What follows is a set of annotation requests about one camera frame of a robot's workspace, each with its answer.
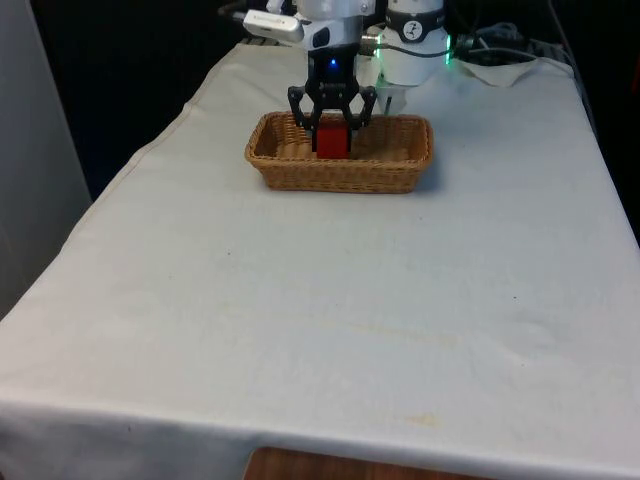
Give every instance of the dark background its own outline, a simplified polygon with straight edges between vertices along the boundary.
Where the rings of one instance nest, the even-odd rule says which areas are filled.
[[[223,3],[32,0],[94,198],[180,113],[209,69],[243,37],[239,26],[216,16]],[[593,105],[601,150],[638,236],[632,173],[640,159],[640,115],[631,85],[640,51],[640,1],[555,3]],[[468,24],[479,4],[480,25],[511,21],[525,35],[559,40],[546,0],[455,0]],[[447,28],[466,30],[454,15]]]

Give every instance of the green led light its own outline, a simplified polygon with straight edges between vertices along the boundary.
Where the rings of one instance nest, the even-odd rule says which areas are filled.
[[[378,46],[382,43],[382,34],[378,35]],[[380,48],[376,48],[376,58],[380,58]]]
[[[451,35],[447,35],[447,50],[451,49]],[[451,63],[451,53],[447,53],[444,57],[444,63],[449,65]]]

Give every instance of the wooden floor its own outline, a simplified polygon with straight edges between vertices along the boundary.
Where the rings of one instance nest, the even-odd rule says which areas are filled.
[[[274,448],[256,451],[244,480],[479,480],[381,463]]]

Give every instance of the basket rim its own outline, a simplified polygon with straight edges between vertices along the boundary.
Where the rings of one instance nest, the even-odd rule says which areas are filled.
[[[424,135],[427,140],[427,151],[425,155],[422,155],[419,158],[415,159],[406,159],[399,162],[389,162],[385,160],[379,159],[351,159],[351,158],[338,158],[338,159],[318,159],[318,158],[296,158],[296,157],[274,157],[267,155],[256,155],[255,149],[257,147],[258,140],[262,136],[266,125],[272,118],[283,117],[283,116],[292,116],[291,112],[270,112],[263,115],[258,122],[255,130],[253,131],[249,142],[245,148],[245,158],[249,161],[254,167],[260,168],[274,168],[274,167],[324,167],[324,168],[367,168],[374,170],[384,170],[384,171],[393,171],[397,170],[398,172],[422,172],[424,171],[433,161],[434,154],[434,135],[433,128],[429,120],[419,115],[394,115],[392,117],[384,116],[384,115],[374,115],[373,118],[384,118],[384,119],[400,119],[400,120],[410,120],[410,121],[418,121],[424,125]],[[340,117],[340,114],[325,114],[326,117]]]

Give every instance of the white wall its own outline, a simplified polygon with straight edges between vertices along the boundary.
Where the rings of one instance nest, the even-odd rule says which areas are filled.
[[[0,319],[89,205],[25,0],[0,0]]]

